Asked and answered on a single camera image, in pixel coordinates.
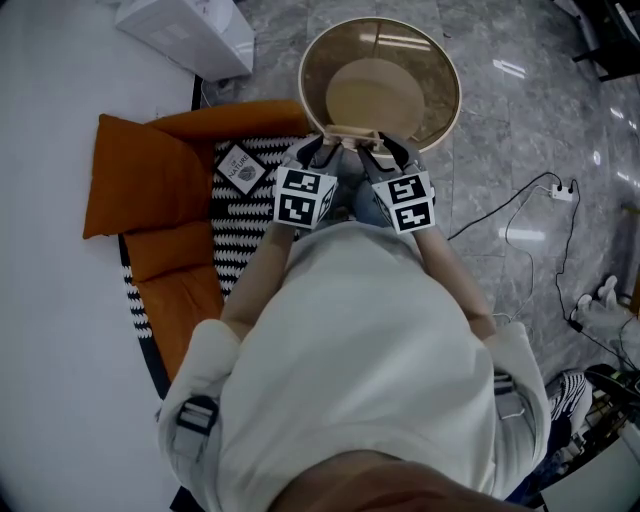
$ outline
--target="black and white shoe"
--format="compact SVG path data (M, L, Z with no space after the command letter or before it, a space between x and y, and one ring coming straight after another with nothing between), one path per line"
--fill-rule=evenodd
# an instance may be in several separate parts
M571 421L571 433L575 434L591 407L592 391L591 383L583 372L562 372L547 386L551 421L563 416L568 418Z

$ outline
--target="white t-shirt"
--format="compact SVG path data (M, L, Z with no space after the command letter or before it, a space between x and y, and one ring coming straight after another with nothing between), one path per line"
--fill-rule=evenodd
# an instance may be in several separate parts
M494 367L513 377L509 405L515 396L522 414L499 413ZM220 416L191 464L175 416L198 394L219 397ZM262 512L297 475L353 450L504 498L544 457L549 425L521 324L481 342L415 247L344 223L294 244L281 290L241 345L219 321L196 328L160 445L203 508Z

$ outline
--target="white floor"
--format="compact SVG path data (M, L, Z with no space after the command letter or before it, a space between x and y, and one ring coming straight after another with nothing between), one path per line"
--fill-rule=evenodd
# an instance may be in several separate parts
M117 240L81 238L98 114L188 110L193 76L111 7L0 8L0 492L15 512L168 510Z

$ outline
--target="power strip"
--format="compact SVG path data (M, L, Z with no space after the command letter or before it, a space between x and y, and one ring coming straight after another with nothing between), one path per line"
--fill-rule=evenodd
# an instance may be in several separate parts
M570 203L573 201L573 190L570 190L569 187L553 185L551 187L551 197L553 199L567 201Z

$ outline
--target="white box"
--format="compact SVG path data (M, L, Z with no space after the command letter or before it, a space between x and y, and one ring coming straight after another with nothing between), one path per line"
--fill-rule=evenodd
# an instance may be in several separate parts
M253 70L254 33L233 0L123 2L116 27L208 82Z

